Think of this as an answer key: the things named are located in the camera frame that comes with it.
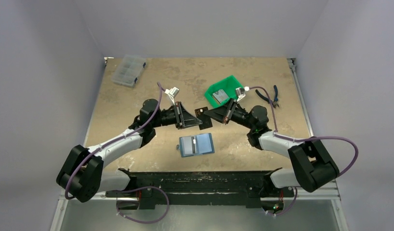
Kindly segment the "stack of credit cards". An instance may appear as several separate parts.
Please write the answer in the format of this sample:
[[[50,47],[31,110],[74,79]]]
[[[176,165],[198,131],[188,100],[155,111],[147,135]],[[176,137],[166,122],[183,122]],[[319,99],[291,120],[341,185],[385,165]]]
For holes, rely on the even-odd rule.
[[[218,103],[221,104],[223,102],[226,102],[229,99],[228,94],[223,90],[220,89],[218,91],[215,91],[213,94],[213,99]]]

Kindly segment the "black credit card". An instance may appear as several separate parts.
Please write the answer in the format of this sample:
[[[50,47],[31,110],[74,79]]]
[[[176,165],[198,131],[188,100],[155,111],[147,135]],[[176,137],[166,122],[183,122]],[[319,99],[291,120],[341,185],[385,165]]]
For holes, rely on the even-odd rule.
[[[208,129],[213,127],[211,118],[204,114],[205,111],[208,110],[208,107],[201,107],[195,109],[196,117],[202,121],[202,123],[198,126],[200,130]]]

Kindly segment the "green plastic bin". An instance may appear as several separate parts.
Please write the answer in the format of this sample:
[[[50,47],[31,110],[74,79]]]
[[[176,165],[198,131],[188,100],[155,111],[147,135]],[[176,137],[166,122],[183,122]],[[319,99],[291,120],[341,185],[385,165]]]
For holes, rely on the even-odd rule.
[[[213,108],[217,108],[229,99],[237,99],[236,89],[242,87],[241,83],[231,75],[210,85],[204,96]]]

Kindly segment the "blue card holder wallet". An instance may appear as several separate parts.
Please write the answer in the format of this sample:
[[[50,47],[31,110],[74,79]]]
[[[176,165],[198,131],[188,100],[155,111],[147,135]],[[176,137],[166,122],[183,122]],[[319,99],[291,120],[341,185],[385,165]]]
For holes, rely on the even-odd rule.
[[[196,153],[194,155],[190,156],[183,156],[181,153],[181,146],[180,146],[180,140],[181,137],[179,138],[179,143],[176,146],[176,150],[180,152],[181,157],[191,157],[191,156],[199,156],[199,155],[205,155],[205,154],[213,154],[215,153],[214,149],[214,142],[212,138],[211,133],[202,133],[198,135],[193,135],[195,138],[196,142]]]

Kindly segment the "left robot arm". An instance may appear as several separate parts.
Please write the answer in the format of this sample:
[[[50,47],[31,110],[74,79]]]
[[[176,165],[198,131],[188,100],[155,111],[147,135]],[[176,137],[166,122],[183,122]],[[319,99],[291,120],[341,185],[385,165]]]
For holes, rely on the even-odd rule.
[[[139,115],[121,134],[91,147],[76,145],[64,162],[56,183],[65,189],[66,199],[89,201],[100,192],[119,191],[130,197],[136,192],[136,183],[125,170],[106,174],[104,167],[128,152],[146,146],[155,137],[157,127],[175,125],[177,129],[199,126],[202,121],[186,111],[181,102],[160,110],[156,99],[144,101]]]

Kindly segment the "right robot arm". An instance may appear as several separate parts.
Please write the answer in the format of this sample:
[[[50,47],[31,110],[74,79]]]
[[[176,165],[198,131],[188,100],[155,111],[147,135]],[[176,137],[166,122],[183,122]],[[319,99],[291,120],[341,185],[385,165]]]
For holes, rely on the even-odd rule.
[[[267,109],[256,105],[249,112],[236,100],[204,112],[204,115],[222,124],[233,121],[249,129],[247,138],[252,147],[289,158],[291,168],[279,168],[265,174],[263,191],[276,195],[285,187],[300,187],[314,192],[336,179],[340,171],[323,143],[312,137],[309,141],[279,136],[267,123]]]

